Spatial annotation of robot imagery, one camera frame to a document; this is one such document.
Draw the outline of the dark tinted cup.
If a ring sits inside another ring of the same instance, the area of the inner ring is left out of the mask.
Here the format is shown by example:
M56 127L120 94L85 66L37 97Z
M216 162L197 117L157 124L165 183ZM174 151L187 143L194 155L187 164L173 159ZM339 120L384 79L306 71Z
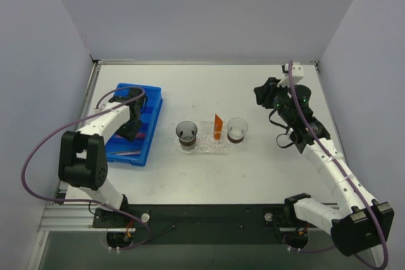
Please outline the dark tinted cup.
M176 135L183 150L192 150L196 146L198 128L191 121L182 121L176 127Z

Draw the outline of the clear textured oval tray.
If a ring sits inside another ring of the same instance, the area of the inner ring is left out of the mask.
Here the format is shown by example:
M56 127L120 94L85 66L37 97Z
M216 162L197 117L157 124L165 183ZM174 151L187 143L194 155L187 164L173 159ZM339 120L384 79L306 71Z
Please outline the clear textured oval tray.
M215 140L213 138L213 121L201 121L200 123L197 123L196 126L198 128L197 140L196 146L192 150L183 150L176 135L175 143L180 152L187 154L211 154L228 152L235 149L235 146L227 139L225 128L222 128L221 139Z

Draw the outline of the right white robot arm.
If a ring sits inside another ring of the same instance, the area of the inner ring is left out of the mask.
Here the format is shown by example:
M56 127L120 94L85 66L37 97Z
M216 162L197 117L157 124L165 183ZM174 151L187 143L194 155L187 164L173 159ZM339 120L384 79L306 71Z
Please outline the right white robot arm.
M282 87L279 79L270 77L254 88L254 94L257 105L271 109L285 122L292 144L313 165L338 205L333 209L302 193L285 200L291 216L328 233L345 256L387 241L393 208L388 202L379 202L351 172L309 106L311 90L304 85Z

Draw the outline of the clear cup brown base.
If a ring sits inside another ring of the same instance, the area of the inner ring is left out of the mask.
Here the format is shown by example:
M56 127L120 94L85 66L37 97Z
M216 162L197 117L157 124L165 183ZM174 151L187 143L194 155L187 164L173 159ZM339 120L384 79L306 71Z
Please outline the clear cup brown base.
M232 118L227 123L227 138L232 144L243 142L248 132L248 124L242 118Z

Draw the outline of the orange toothpaste tube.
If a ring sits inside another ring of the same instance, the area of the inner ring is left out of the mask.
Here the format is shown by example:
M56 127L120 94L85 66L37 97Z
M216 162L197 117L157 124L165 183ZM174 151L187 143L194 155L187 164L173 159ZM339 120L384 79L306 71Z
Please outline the orange toothpaste tube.
M223 128L223 120L216 114L213 128L213 138L215 140L221 139L222 128Z

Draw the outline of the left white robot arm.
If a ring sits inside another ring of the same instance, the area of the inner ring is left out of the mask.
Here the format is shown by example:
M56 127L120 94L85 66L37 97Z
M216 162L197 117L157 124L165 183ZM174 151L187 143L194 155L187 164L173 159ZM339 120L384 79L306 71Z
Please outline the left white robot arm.
M58 176L61 181L85 192L94 204L109 209L107 219L124 226L130 211L125 196L108 180L106 143L114 135L131 142L142 126L140 112L147 102L141 87L123 87L128 92L113 96L105 105L98 101L93 120L61 138Z

